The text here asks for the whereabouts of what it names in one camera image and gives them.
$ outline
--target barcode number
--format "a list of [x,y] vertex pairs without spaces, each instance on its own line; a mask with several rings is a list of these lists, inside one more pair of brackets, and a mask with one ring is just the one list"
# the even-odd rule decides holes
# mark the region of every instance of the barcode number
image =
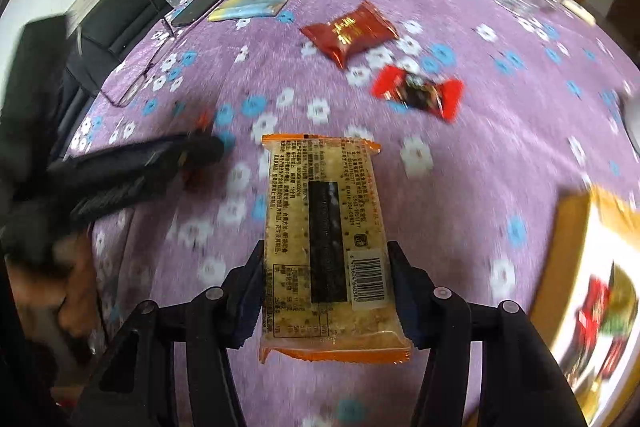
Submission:
[[351,259],[351,295],[354,309],[385,305],[385,274],[380,256]]

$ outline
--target table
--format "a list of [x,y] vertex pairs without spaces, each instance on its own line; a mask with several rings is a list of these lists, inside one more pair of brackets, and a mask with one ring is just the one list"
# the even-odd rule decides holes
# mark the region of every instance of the table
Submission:
[[[178,36],[127,108],[98,97],[72,154],[190,130],[204,110],[232,148],[196,193],[176,185],[161,201],[96,223],[112,331],[139,301],[188,301],[244,263],[264,231],[263,133],[381,143],[373,162],[388,239],[436,285],[484,304],[510,298],[530,307],[559,194],[589,181],[625,199],[638,194],[640,164],[615,93],[634,92],[640,74],[601,29],[564,9],[524,20],[492,0],[370,0],[401,39],[341,71],[299,28],[360,1],[290,0],[276,18],[200,22]],[[167,37],[157,24],[110,75],[106,92],[117,100]],[[456,121],[373,98],[369,85],[390,62],[464,80]],[[408,425],[425,353],[401,365],[271,353],[260,365],[259,329],[230,353],[248,425]],[[479,353],[474,346],[467,412],[479,399]],[[184,358],[178,353],[177,397],[188,419]]]

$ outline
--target red candy wrapper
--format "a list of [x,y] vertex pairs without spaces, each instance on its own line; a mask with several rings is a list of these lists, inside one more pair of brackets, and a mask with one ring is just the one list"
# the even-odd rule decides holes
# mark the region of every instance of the red candy wrapper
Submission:
[[305,26],[300,31],[342,70],[351,55],[398,38],[396,28],[369,1],[331,22]]
[[461,80],[451,78],[442,84],[407,73],[395,66],[386,66],[373,84],[371,94],[384,100],[399,102],[453,121],[458,112],[460,98],[465,88]]

